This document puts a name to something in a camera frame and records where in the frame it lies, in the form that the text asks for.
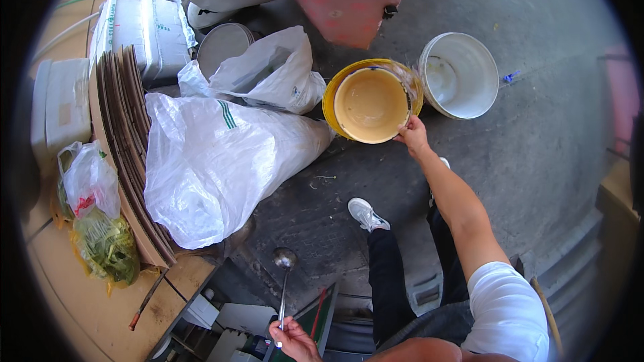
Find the green stripe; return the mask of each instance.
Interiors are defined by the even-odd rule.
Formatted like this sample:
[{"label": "green stripe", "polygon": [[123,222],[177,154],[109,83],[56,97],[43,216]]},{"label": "green stripe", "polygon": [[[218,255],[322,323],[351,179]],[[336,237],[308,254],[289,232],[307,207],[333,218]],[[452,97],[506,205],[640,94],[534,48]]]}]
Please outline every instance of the green stripe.
[{"label": "green stripe", "polygon": [[228,117],[230,118],[232,127],[237,127],[237,123],[235,123],[235,119],[233,119],[232,114],[230,113],[230,108],[228,107],[228,103],[226,103],[226,110],[228,111]]},{"label": "green stripe", "polygon": [[221,114],[223,115],[223,120],[226,122],[226,126],[228,126],[229,129],[237,127],[237,124],[230,113],[230,109],[228,108],[228,104],[224,101],[217,101],[219,102],[219,105],[221,105]]},{"label": "green stripe", "polygon": [[226,126],[230,129],[230,124],[228,123],[228,119],[226,118],[226,109],[223,107],[223,102],[220,100],[217,100],[219,102],[219,105],[221,106],[221,115],[223,115],[223,121],[226,122]]}]

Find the person's right hand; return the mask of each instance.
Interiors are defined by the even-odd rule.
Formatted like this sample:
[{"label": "person's right hand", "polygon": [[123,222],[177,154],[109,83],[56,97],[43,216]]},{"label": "person's right hand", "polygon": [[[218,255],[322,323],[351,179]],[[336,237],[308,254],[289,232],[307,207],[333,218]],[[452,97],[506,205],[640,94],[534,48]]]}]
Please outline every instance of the person's right hand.
[{"label": "person's right hand", "polygon": [[409,154],[418,161],[418,157],[430,149],[427,143],[427,131],[425,125],[418,116],[411,115],[407,125],[398,125],[398,135],[393,138],[396,141],[407,145]]},{"label": "person's right hand", "polygon": [[281,350],[297,362],[322,362],[318,346],[293,316],[284,318],[284,331],[279,329],[279,320],[269,326],[269,333],[275,342],[281,342]]}]

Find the shoe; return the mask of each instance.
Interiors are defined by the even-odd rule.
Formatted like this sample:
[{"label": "shoe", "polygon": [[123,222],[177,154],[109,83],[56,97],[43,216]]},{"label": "shoe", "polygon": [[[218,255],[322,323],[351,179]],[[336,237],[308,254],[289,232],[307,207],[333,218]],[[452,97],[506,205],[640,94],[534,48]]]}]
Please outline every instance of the shoe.
[{"label": "shoe", "polygon": [[[447,166],[448,169],[451,169],[449,167],[449,161],[447,161],[447,158],[439,157],[439,159],[443,162],[443,164],[445,164],[445,166]],[[433,207],[433,206],[434,206],[434,193],[431,191],[431,188],[430,188],[430,207]]]},{"label": "shoe", "polygon": [[355,218],[360,223],[360,228],[366,229],[371,233],[375,227],[382,227],[384,229],[391,229],[389,222],[383,220],[378,214],[374,212],[374,208],[366,200],[362,198],[353,197],[347,204],[351,217]]}]

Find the metal lid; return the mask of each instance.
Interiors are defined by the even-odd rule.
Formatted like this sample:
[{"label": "metal lid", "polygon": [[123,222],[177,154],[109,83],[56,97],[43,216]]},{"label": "metal lid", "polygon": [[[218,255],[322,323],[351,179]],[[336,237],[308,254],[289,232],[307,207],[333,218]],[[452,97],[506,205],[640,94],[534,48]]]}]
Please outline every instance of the metal lid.
[{"label": "metal lid", "polygon": [[226,23],[216,26],[199,46],[199,69],[210,81],[222,61],[241,56],[254,41],[251,31],[242,24]]}]

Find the sleeve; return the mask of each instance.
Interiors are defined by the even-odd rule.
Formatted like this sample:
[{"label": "sleeve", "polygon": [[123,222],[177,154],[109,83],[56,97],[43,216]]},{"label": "sleeve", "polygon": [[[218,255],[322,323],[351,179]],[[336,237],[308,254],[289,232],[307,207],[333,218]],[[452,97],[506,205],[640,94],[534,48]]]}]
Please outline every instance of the sleeve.
[{"label": "sleeve", "polygon": [[477,269],[468,282],[472,331],[461,345],[479,354],[503,354],[520,362],[545,362],[548,327],[541,300],[526,279],[501,261]]}]

